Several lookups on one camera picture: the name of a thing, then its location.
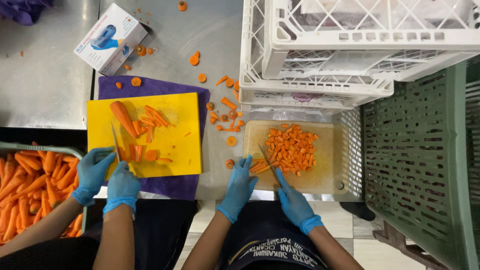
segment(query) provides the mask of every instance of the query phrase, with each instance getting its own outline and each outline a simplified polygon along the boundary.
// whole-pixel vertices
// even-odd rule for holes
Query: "pile of diced carrots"
[[[70,155],[34,150],[0,158],[0,244],[21,234],[70,196],[78,187],[78,162]],[[82,214],[63,236],[79,236],[81,226]]]
[[[284,131],[275,128],[270,129],[268,139],[265,145],[269,148],[267,155],[272,166],[280,168],[283,175],[287,176],[292,172],[296,176],[301,176],[300,171],[311,171],[312,166],[317,165],[315,161],[315,147],[313,141],[319,137],[312,132],[303,132],[300,125],[282,124]],[[250,167],[250,172],[256,174],[262,173],[269,169],[265,159],[253,159],[256,161]]]

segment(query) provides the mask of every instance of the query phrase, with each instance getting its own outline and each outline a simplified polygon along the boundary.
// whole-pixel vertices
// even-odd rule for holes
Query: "blue nitrile glove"
[[[248,155],[247,159],[241,159],[235,164],[232,175],[230,176],[230,181],[228,182],[225,198],[222,203],[216,207],[232,224],[237,221],[241,209],[248,202],[248,199],[250,199],[253,188],[258,181],[258,177],[249,181],[248,170],[251,164],[251,155]]]
[[[138,177],[128,170],[127,162],[120,162],[108,180],[107,204],[103,208],[103,215],[122,203],[130,206],[132,213],[135,213],[137,210],[135,202],[139,191]]]
[[[276,175],[282,184],[282,188],[278,189],[278,196],[287,218],[305,235],[308,235],[315,226],[323,226],[320,216],[313,213],[302,193],[290,187],[279,168],[276,169]]]
[[[81,205],[94,205],[93,196],[100,191],[105,173],[110,163],[115,159],[113,147],[94,148],[78,162],[78,188],[70,196],[74,197]]]

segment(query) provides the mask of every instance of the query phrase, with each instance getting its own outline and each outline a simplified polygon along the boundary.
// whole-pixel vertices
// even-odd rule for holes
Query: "yellow cutting board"
[[[268,139],[270,128],[285,131],[281,124],[290,127],[292,123],[299,124],[303,132],[312,132],[320,138],[313,141],[315,146],[315,160],[317,165],[310,172],[301,171],[301,176],[288,174],[286,181],[296,190],[309,194],[344,194],[348,191],[348,136],[344,128],[331,123],[301,122],[301,121],[276,121],[252,120],[245,125],[243,139],[243,157],[251,154],[254,159],[262,159],[263,150],[267,150],[265,141]],[[258,176],[255,185],[257,190],[276,190],[277,182],[270,170]]]
[[[145,105],[165,115],[166,121],[176,127],[155,127],[151,143],[146,143],[146,133],[132,138],[110,110],[110,104],[121,101],[127,108],[132,121],[140,120],[145,114]],[[200,123],[197,93],[161,95],[136,98],[91,100],[87,102],[88,151],[97,147],[114,146],[111,124],[115,129],[118,146],[130,156],[130,143],[142,145],[142,161],[129,162],[130,171],[141,178],[200,174],[202,157],[200,149]],[[172,162],[147,161],[145,152],[156,150],[158,158],[169,158]],[[115,170],[117,159],[110,165],[107,179]]]

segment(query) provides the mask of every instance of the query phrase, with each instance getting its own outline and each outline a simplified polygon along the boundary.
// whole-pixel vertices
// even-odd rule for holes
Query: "forearm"
[[[59,238],[82,211],[82,205],[69,197],[39,222],[0,248],[0,258],[22,248]]]
[[[103,218],[102,240],[93,269],[130,270],[135,266],[132,209],[125,204]]]
[[[362,266],[348,253],[323,226],[314,227],[308,237],[317,247],[327,265],[333,270],[362,270]]]
[[[220,212],[215,212],[208,227],[188,255],[182,270],[215,269],[223,241],[232,223]]]

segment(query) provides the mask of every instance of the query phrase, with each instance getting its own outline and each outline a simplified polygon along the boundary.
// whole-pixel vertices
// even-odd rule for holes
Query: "beige cutting board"
[[[243,140],[243,157],[251,154],[254,159],[263,158],[259,150],[260,144],[267,149],[265,141],[270,128],[285,131],[281,124],[299,124],[303,132],[312,132],[320,138],[313,142],[317,165],[310,172],[301,171],[301,176],[290,173],[286,180],[302,193],[309,194],[344,194],[348,186],[348,138],[340,125],[330,123],[301,122],[301,121],[274,121],[252,120],[245,125]],[[257,175],[259,181],[255,186],[258,190],[273,191],[277,182],[270,170]]]

